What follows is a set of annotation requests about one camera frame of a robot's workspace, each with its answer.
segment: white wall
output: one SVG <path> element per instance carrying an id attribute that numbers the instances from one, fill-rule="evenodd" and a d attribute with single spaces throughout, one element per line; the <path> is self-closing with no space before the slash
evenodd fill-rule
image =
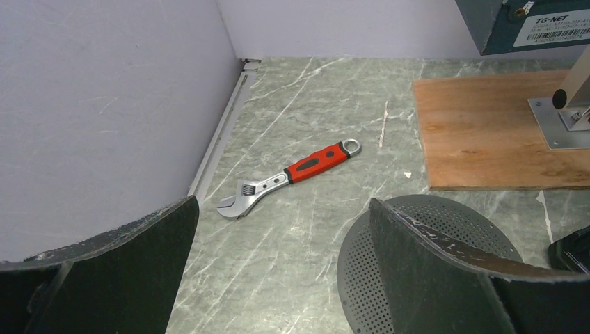
<path id="1" fill-rule="evenodd" d="M 480 57 L 454 0 L 218 2 L 240 58 Z M 577 58 L 582 50 L 570 47 L 495 57 Z"/>
<path id="2" fill-rule="evenodd" d="M 1 0 L 0 260 L 185 196 L 240 69 L 215 0 Z"/>

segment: perforated metal disk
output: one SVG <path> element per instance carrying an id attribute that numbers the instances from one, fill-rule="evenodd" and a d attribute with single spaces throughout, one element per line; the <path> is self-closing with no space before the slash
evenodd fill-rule
<path id="1" fill-rule="evenodd" d="M 420 223 L 488 253 L 522 262 L 512 243 L 486 217 L 446 198 L 400 196 L 386 200 Z M 342 242 L 336 270 L 338 294 L 354 333 L 393 333 L 391 314 L 369 231 L 369 212 Z"/>

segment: plywood sheet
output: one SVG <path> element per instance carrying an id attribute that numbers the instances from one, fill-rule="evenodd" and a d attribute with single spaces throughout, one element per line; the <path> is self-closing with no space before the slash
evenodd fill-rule
<path id="1" fill-rule="evenodd" d="M 431 189 L 590 187 L 590 150 L 549 150 L 527 102 L 566 74 L 414 81 Z"/>

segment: marble floor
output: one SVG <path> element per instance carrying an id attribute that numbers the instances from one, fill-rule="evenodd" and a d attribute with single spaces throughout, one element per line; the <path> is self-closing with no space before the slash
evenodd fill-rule
<path id="1" fill-rule="evenodd" d="M 569 68 L 562 61 L 270 58 L 257 73 L 207 197 L 168 333 L 351 333 L 337 293 L 340 244 L 372 197 L 429 193 L 411 82 Z M 382 147 L 383 115 L 387 105 Z M 362 152 L 262 199 L 239 221 L 216 203 L 330 144 Z M 590 191 L 444 191 L 489 218 L 526 263 L 590 224 Z"/>

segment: barcode sticker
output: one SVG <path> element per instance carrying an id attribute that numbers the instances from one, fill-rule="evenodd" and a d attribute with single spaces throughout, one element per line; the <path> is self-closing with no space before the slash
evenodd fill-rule
<path id="1" fill-rule="evenodd" d="M 590 39 L 590 9 L 527 17 L 514 47 Z"/>

